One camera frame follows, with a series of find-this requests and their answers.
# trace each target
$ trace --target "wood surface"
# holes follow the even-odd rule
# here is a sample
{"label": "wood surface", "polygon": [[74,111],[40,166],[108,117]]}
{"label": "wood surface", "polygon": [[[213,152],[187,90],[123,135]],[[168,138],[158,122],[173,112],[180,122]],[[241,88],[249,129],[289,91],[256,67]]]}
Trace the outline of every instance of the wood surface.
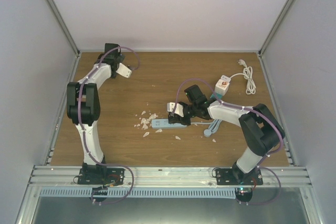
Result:
{"label": "wood surface", "polygon": [[[83,53],[75,80],[84,77],[91,69],[99,53]],[[136,66],[131,53],[125,53],[125,65]],[[108,163],[132,166],[231,166],[243,154],[246,142],[242,130],[222,122],[217,133],[210,138],[203,136],[208,125],[192,125],[186,129],[169,129],[161,133],[151,127],[143,130],[134,127],[139,118],[156,113],[167,118],[166,104],[174,102],[180,84],[188,78],[201,78],[214,87],[225,74],[242,72],[237,61],[244,59],[253,67],[253,79],[257,86],[255,95],[247,95],[243,76],[232,79],[224,100],[240,105],[255,106],[264,103],[273,112],[269,92],[256,54],[252,53],[204,53],[204,52],[141,52],[141,67],[130,79],[117,76],[107,80],[99,89],[101,114],[98,134],[101,148]],[[198,84],[209,97],[211,91],[203,83],[191,81],[183,85],[178,100],[188,103],[183,90]],[[193,121],[205,121],[195,118]],[[79,134],[71,120],[64,115],[52,165],[81,165],[83,149]],[[266,166],[288,166],[285,151],[272,155],[263,163]]]}

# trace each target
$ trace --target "power strip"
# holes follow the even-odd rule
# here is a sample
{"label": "power strip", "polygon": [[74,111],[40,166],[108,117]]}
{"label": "power strip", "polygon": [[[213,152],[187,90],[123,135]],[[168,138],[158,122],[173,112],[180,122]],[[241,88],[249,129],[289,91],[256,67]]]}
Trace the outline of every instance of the power strip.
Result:
{"label": "power strip", "polygon": [[153,119],[152,120],[152,128],[153,129],[176,129],[176,128],[186,128],[186,125],[182,125],[181,123],[172,123],[168,122],[168,119]]}

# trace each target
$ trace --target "black mounting plate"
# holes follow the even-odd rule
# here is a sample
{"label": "black mounting plate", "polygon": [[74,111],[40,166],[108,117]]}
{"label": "black mounting plate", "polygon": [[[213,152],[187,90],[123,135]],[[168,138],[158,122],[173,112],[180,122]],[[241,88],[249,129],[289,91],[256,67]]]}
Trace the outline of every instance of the black mounting plate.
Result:
{"label": "black mounting plate", "polygon": [[112,183],[112,181],[118,179],[114,185],[122,185],[124,182],[124,173],[125,169],[123,168],[107,168],[106,177],[102,178],[101,176],[97,176],[97,174],[85,173],[83,174],[83,169],[79,171],[78,176],[78,185],[106,185]]}
{"label": "black mounting plate", "polygon": [[258,170],[257,173],[252,173],[243,183],[239,184],[236,178],[233,176],[231,168],[216,168],[214,169],[215,176],[217,180],[217,185],[219,186],[253,186],[254,181],[252,178],[256,180],[257,186],[262,185],[264,182],[261,177],[261,171]]}

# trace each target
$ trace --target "white power cord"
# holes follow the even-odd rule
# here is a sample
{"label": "white power cord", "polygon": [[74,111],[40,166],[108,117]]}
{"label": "white power cord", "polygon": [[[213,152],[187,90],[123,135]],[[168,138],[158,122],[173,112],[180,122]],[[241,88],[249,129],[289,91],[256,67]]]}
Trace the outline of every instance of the white power cord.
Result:
{"label": "white power cord", "polygon": [[246,94],[255,94],[256,93],[256,85],[254,83],[254,80],[252,79],[252,74],[253,74],[253,69],[252,67],[248,67],[246,65],[246,63],[243,60],[239,60],[238,64],[243,66],[243,73],[236,73],[233,76],[231,76],[230,78],[234,77],[234,76],[244,76],[245,80],[247,80],[247,85],[246,85]]}

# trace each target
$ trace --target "white power adapter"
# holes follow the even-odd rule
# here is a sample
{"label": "white power adapter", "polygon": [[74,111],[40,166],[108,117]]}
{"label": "white power adapter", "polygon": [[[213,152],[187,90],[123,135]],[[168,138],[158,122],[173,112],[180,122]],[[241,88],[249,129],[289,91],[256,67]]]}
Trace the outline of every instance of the white power adapter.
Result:
{"label": "white power adapter", "polygon": [[215,92],[221,96],[224,96],[229,89],[230,81],[230,77],[222,75],[222,77],[216,83]]}

